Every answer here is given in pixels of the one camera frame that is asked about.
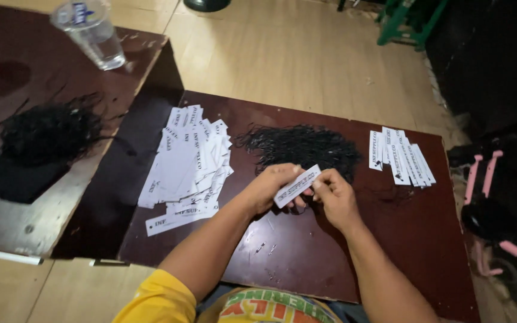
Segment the dark wall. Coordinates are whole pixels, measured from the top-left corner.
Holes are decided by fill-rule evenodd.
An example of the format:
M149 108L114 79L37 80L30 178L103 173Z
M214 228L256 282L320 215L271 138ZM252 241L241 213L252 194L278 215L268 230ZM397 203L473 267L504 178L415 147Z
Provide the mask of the dark wall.
M442 95L474 137L517 123L517 1L453 0L427 41Z

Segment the yellow shirt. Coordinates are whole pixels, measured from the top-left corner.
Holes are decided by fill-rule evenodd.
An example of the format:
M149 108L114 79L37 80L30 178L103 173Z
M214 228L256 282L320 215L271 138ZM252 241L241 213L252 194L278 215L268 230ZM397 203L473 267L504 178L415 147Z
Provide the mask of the yellow shirt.
M157 269L113 323L192 323L196 305L181 281ZM314 299L259 288L236 289L221 297L199 316L197 323L204 322L341 323L328 306Z

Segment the dark brown tabletop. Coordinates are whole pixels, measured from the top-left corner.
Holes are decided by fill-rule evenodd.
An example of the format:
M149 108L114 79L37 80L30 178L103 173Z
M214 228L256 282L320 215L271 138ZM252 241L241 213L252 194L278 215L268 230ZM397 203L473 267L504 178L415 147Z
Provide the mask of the dark brown tabletop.
M432 304L439 316L479 322L468 256L456 216L446 154L440 136L410 130L437 183L424 190L395 186L389 167L368 168L369 131L381 126L263 105L243 100L185 92L182 105L201 104L204 118L223 119L237 136L248 124L285 127L324 125L356 142L364 160L353 182L360 213L386 254ZM257 158L231 147L234 174L219 197L222 206L255 178ZM147 237L145 220L165 214L165 206L137 208L119 259L155 267L205 220ZM268 213L250 224L223 276L226 282L274 287L321 298L360 302L357 278L346 242L317 208L303 214Z
M47 14L0 6L0 121L26 99L27 108L46 102L62 86L57 101L100 92L104 99L97 113L106 111L107 118L125 113L167 38L125 28L117 33L128 35L122 45L129 62L101 71ZM103 135L112 135L120 122L109 122ZM108 145L97 145L32 205L0 200L0 251L48 256Z

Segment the pink stroller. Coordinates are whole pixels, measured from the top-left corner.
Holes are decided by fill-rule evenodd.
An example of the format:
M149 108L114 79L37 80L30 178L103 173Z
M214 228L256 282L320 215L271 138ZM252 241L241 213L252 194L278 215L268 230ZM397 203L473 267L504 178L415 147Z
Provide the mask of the pink stroller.
M478 164L483 159L482 155L474 156L475 162L470 167L464 207L461 215L464 226L476 236L474 241L474 257L478 266L478 272L483 276L493 276L504 273L502 268L490 268L489 263L491 259L487 259L484 254L486 241L497 243L501 249L517 257L517 246L507 241L502 234L502 232L510 229L508 226L512 223L510 220L511 215L504 207L488 198L496 161L502 156L503 152L501 150L494 151L484 177L484 185L482 188L484 197L472 201Z

